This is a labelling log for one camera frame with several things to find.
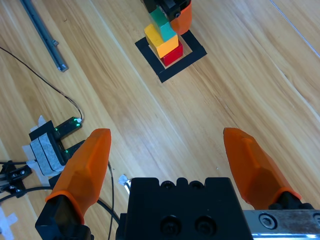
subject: wooden floor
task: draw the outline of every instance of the wooden floor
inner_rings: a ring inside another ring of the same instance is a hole
[[[69,70],[56,69],[19,0],[0,0],[0,46],[80,105],[84,125],[67,146],[94,129],[111,129],[116,182],[122,174],[160,182],[232,178],[223,129],[236,127],[254,136],[304,200],[320,208],[318,0],[194,0],[191,31],[207,55],[164,84],[135,46],[150,23],[140,0],[32,2]],[[0,51],[1,160],[26,160],[22,146],[40,115],[57,125],[78,113]],[[107,174],[100,197],[108,204],[110,184]],[[40,182],[33,174],[25,185]],[[40,239],[34,224],[49,193],[2,204],[7,216],[18,217],[11,226],[15,239]],[[126,212],[128,198],[116,183],[118,214]],[[97,240],[106,239],[110,216],[100,206],[85,220]]]

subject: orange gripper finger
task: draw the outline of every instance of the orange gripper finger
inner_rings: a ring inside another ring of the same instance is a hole
[[[266,210],[284,192],[297,194],[257,141],[237,128],[225,128],[223,139],[231,172],[241,197],[256,210]]]
[[[172,29],[179,35],[185,34],[192,23],[192,1],[180,12],[180,16],[170,22]]]
[[[52,193],[45,199],[66,196],[81,224],[88,208],[99,199],[111,147],[110,129],[96,129],[67,162]]]

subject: yellow block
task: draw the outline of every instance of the yellow block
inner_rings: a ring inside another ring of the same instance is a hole
[[[144,33],[146,40],[153,50],[158,54],[160,59],[170,53],[173,49],[177,48],[179,45],[177,34],[168,41],[164,42],[161,35],[157,32],[152,23],[144,29]]]

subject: black tape square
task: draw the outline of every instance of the black tape square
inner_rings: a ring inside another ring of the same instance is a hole
[[[192,52],[167,69],[162,65],[161,60],[157,57],[157,55],[155,55],[150,49],[149,43],[145,37],[135,43],[136,47],[140,50],[145,60],[147,60],[147,62],[150,64],[161,83],[164,83],[177,73],[181,72],[183,69],[189,67],[191,64],[207,55],[205,48],[198,42],[190,30],[181,35],[181,37],[192,50]]]

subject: teal block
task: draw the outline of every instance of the teal block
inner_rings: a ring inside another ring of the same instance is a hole
[[[164,42],[176,35],[176,32],[170,26],[170,22],[158,6],[156,7],[156,10],[150,13],[150,16],[155,29],[160,34]]]

